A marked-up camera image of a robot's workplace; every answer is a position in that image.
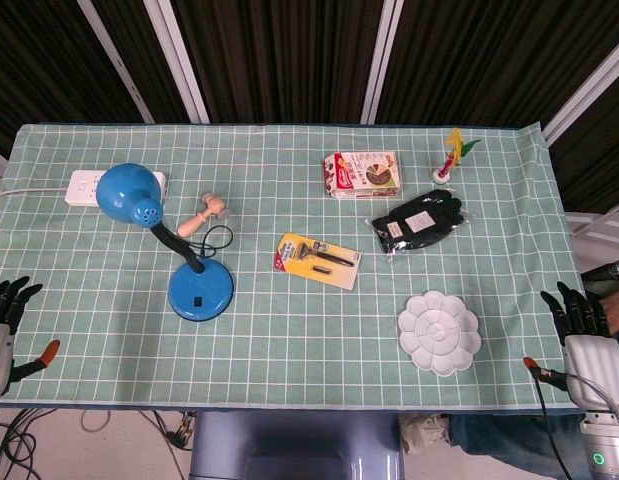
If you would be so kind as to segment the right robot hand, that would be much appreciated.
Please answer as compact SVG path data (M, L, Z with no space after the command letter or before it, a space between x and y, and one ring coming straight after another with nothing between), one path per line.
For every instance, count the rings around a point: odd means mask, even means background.
M619 342L600 302L559 282L562 298L542 291L553 317L564 370L542 367L530 357L523 364L532 378L567 393L583 411L619 416Z

